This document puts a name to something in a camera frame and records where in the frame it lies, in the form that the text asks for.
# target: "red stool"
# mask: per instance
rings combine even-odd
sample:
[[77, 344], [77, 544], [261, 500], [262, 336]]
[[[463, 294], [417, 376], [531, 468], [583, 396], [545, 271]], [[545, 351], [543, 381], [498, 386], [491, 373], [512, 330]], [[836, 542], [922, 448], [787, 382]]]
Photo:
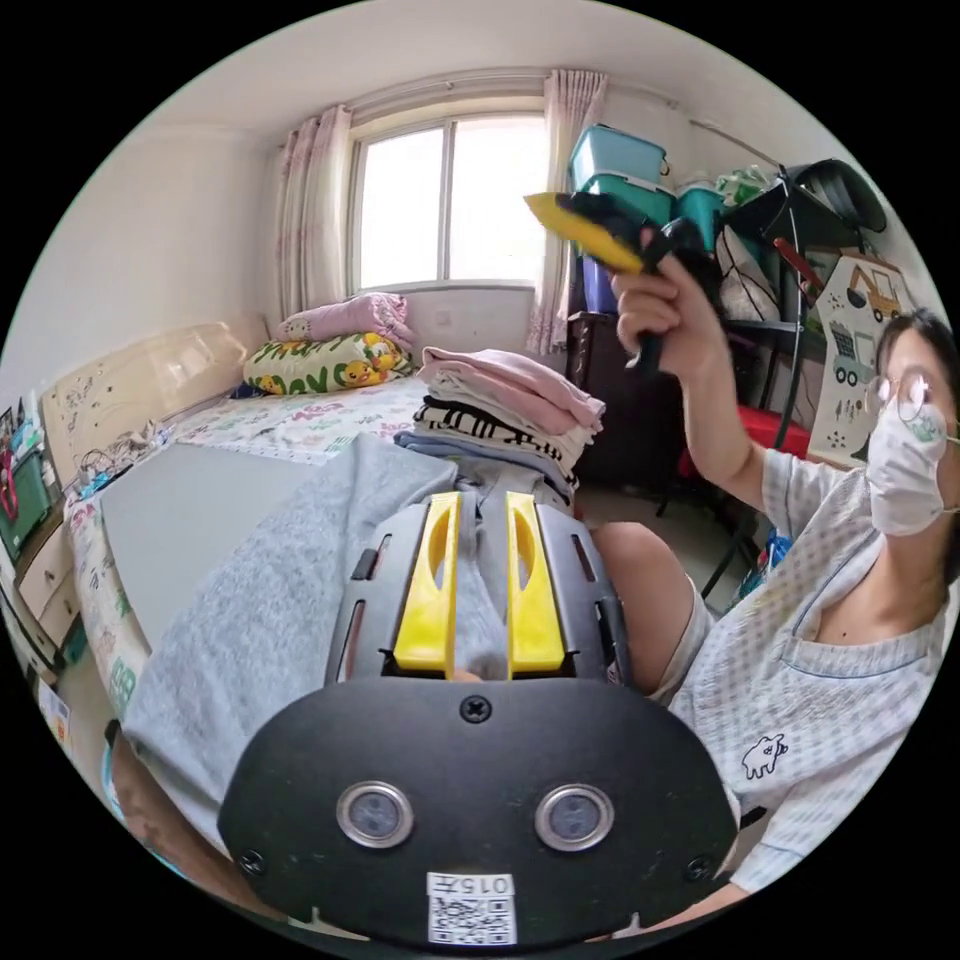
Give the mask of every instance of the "red stool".
[[[771, 448], [777, 439], [781, 415], [779, 413], [771, 413], [769, 410], [756, 410], [753, 407], [738, 407], [737, 409], [740, 411], [740, 422], [747, 431], [747, 436], [750, 437], [754, 443], [759, 443], [760, 446], [766, 447], [767, 449]], [[783, 443], [779, 449], [785, 453], [792, 453], [802, 460], [806, 458], [809, 446], [810, 431], [805, 427], [801, 427], [798, 423], [791, 423], [787, 427], [786, 436], [783, 438]], [[690, 480], [697, 476], [697, 469], [693, 465], [693, 458], [690, 456], [689, 450], [684, 450], [683, 453], [680, 454], [680, 460], [677, 462], [676, 475], [684, 480]], [[664, 511], [667, 509], [671, 492], [672, 484], [668, 487], [663, 500], [660, 502], [660, 506], [657, 508], [658, 517], [662, 517]]]

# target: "gray cloth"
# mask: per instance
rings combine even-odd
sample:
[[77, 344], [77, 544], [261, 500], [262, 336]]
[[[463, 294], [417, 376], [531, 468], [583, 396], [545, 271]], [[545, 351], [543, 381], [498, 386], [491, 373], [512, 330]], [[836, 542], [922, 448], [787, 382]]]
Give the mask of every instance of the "gray cloth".
[[458, 482], [456, 464], [358, 435], [174, 617], [123, 728], [181, 813], [219, 849], [216, 818], [243, 750], [271, 717], [323, 686], [343, 583], [376, 526], [403, 507], [454, 486], [463, 492], [457, 662], [488, 679], [504, 675], [502, 494], [519, 489], [552, 502], [551, 495], [535, 471], [463, 461], [459, 468]]
[[197, 584], [322, 469], [172, 443], [104, 490], [103, 519], [117, 573], [151, 650]]

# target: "window frame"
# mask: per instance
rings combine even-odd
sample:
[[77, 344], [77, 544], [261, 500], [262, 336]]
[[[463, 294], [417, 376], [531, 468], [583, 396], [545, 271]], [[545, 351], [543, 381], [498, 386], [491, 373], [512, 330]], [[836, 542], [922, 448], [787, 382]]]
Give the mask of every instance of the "window frame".
[[366, 171], [367, 150], [371, 144], [384, 140], [393, 140], [410, 133], [422, 133], [426, 130], [443, 131], [443, 153], [440, 166], [440, 223], [437, 230], [437, 273], [447, 277], [450, 273], [450, 219], [451, 196], [453, 188], [453, 154], [456, 143], [454, 127], [462, 121], [490, 120], [498, 117], [538, 117], [543, 119], [542, 110], [477, 110], [458, 111], [441, 119], [424, 120], [420, 123], [404, 123], [380, 133], [357, 139], [353, 144], [350, 162], [349, 199], [347, 204], [347, 289], [350, 296], [381, 291], [384, 293], [417, 293], [429, 290], [533, 290], [534, 282], [529, 280], [417, 280], [411, 283], [394, 283], [376, 288], [360, 286], [360, 236], [363, 217], [363, 184]]

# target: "face mask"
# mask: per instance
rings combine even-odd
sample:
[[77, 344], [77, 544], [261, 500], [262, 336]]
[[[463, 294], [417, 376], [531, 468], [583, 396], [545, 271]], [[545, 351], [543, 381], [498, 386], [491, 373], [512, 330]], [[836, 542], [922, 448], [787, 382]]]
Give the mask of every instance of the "face mask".
[[937, 485], [937, 465], [947, 450], [947, 424], [924, 404], [904, 423], [893, 405], [877, 420], [867, 451], [867, 482], [873, 525], [891, 537], [926, 530], [946, 510]]

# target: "white t-shirt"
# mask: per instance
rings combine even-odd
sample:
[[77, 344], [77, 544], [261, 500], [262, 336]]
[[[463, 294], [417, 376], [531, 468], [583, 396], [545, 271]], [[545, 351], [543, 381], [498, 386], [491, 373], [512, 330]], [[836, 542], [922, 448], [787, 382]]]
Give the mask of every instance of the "white t-shirt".
[[821, 610], [863, 579], [883, 545], [864, 471], [770, 450], [763, 502], [793, 547], [714, 625], [670, 704], [741, 811], [774, 811], [732, 877], [748, 893], [802, 860], [876, 782], [936, 678], [945, 626], [944, 608], [880, 643], [814, 642]]

